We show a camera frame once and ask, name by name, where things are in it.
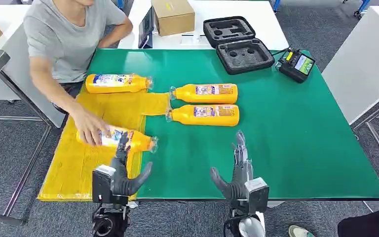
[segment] gray carpet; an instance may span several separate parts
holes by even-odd
[[[124,11],[130,10],[131,1]],[[361,2],[350,0],[284,0],[277,13],[290,45],[308,49],[323,70],[358,22],[351,15]],[[31,116],[22,102],[0,102],[0,115]],[[374,121],[379,132],[379,119]],[[39,122],[0,121],[0,212],[9,200],[25,164],[44,131]],[[357,132],[359,142],[379,176],[379,147],[365,126]],[[89,202],[41,202],[35,199],[50,165],[60,134],[47,139],[29,180],[13,210],[13,216],[28,217],[28,224],[11,227],[0,224],[0,237],[83,237],[90,236]],[[379,201],[368,202],[379,210]],[[131,212],[131,237],[218,237],[228,217],[226,202],[146,202]],[[343,218],[368,214],[359,201],[291,201],[269,209],[265,214],[267,236],[286,237],[291,224],[310,229],[318,237],[337,236],[337,223]]]

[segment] black foam case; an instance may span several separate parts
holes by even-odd
[[[254,29],[244,17],[205,20],[203,30],[230,75],[269,68],[275,62],[264,43],[255,38]]]

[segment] yellow mat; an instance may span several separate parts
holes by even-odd
[[[144,133],[145,115],[165,114],[168,94],[81,92],[76,100],[103,118],[108,124]],[[76,138],[73,119],[68,118],[54,153],[53,161],[41,187],[38,199],[43,201],[91,201],[92,170],[109,164],[115,149],[86,145]],[[127,160],[129,178],[140,172],[142,153],[130,154]]]

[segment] yellow bottle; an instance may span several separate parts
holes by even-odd
[[[182,124],[235,126],[239,123],[237,105],[184,105],[169,110],[167,121],[178,121]]]
[[[237,86],[235,84],[187,84],[179,88],[172,86],[170,98],[193,103],[233,104],[237,100]]]
[[[85,85],[91,94],[137,92],[152,89],[153,79],[136,74],[90,74],[86,77]]]
[[[110,137],[100,134],[101,142],[106,147],[117,147],[120,142],[123,132],[128,132],[127,146],[130,146],[130,150],[135,152],[149,151],[155,153],[157,150],[157,137],[149,137],[136,130],[129,130],[122,127],[110,126]],[[76,134],[76,138],[81,141],[79,133]]]

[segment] robotic arm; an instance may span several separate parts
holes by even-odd
[[[232,218],[225,222],[223,236],[226,237],[226,229],[230,229],[234,237],[265,237],[265,229],[256,212],[265,212],[269,187],[262,178],[253,179],[252,163],[248,159],[242,131],[236,133],[236,140],[231,182],[226,182],[217,168],[210,169],[214,184],[232,205]]]
[[[100,204],[92,214],[94,237],[123,237],[128,227],[128,197],[135,194],[152,171],[149,162],[135,179],[127,177],[127,132],[123,133],[110,166],[100,165],[92,172],[92,199]]]

